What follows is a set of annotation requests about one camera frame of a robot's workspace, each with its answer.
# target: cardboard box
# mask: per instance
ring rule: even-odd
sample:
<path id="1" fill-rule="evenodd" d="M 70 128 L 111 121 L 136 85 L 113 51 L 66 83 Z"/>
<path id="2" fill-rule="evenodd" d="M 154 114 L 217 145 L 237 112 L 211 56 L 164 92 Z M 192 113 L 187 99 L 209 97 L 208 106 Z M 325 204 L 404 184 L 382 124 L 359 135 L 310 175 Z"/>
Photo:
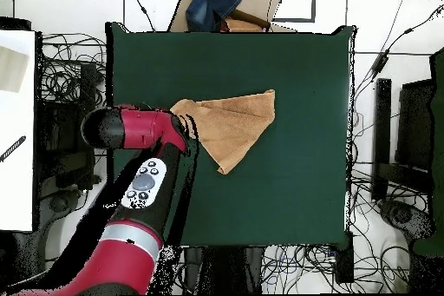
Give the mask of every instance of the cardboard box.
<path id="1" fill-rule="evenodd" d="M 28 60 L 27 55 L 0 46 L 0 90 L 20 91 Z"/>
<path id="2" fill-rule="evenodd" d="M 186 10 L 191 2 L 192 0 L 179 0 L 168 31 L 176 33 L 188 31 Z M 295 30 L 271 23 L 279 2 L 280 0 L 242 0 L 230 17 L 257 24 L 262 28 L 267 28 L 269 32 L 296 32 Z"/>

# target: circular button panel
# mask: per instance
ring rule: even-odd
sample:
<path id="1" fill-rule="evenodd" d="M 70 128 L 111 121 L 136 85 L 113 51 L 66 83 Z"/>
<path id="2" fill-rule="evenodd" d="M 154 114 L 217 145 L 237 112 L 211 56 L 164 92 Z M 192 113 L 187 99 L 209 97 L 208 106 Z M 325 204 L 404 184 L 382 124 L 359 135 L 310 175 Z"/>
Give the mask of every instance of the circular button panel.
<path id="1" fill-rule="evenodd" d="M 133 180 L 133 189 L 139 191 L 146 191 L 156 184 L 150 174 L 140 174 Z"/>

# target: black border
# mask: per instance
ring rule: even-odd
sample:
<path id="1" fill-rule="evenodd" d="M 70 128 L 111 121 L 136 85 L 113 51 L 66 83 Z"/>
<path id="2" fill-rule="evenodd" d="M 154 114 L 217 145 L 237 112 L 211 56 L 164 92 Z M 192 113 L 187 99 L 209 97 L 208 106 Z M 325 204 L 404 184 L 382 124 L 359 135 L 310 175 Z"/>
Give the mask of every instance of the black border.
<path id="1" fill-rule="evenodd" d="M 40 84 L 43 78 L 43 35 L 42 32 L 36 32 L 35 47 L 35 64 L 34 64 L 34 130 L 33 130 L 33 151 L 32 151 L 32 231 L 38 230 L 40 225 L 40 204 L 38 204 L 37 196 L 42 191 L 42 183 L 40 182 L 40 174 L 37 173 L 37 138 L 40 135 L 37 122 L 37 103 L 40 96 Z"/>
<path id="2" fill-rule="evenodd" d="M 273 17 L 272 23 L 314 23 L 316 18 L 316 0 L 311 0 L 311 18 Z"/>

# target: blue cloth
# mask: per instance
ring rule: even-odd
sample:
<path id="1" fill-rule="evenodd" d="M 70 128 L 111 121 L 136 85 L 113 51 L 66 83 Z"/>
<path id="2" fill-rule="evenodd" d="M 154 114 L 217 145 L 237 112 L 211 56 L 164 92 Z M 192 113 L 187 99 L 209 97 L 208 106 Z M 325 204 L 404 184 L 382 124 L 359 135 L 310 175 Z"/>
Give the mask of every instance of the blue cloth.
<path id="1" fill-rule="evenodd" d="M 192 0 L 186 10 L 188 30 L 211 32 L 218 30 L 220 21 L 238 7 L 241 0 Z"/>

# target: cloth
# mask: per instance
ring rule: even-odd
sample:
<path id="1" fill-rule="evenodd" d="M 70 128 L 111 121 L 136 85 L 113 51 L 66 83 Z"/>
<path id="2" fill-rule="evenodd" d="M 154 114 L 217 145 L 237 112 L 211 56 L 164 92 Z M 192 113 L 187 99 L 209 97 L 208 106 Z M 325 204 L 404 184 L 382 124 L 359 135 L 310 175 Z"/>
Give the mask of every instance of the cloth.
<path id="1" fill-rule="evenodd" d="M 241 0 L 192 0 L 186 10 L 188 30 L 217 31 L 220 21 L 229 16 L 240 2 Z"/>
<path id="2" fill-rule="evenodd" d="M 262 27 L 258 26 L 257 24 L 244 22 L 243 20 L 231 19 L 230 17 L 227 17 L 225 22 L 228 30 L 231 33 L 262 33 Z"/>
<path id="3" fill-rule="evenodd" d="M 273 122 L 275 92 L 245 95 L 214 101 L 178 101 L 171 111 L 190 115 L 197 127 L 199 141 L 218 163 L 218 171 L 228 174 Z"/>

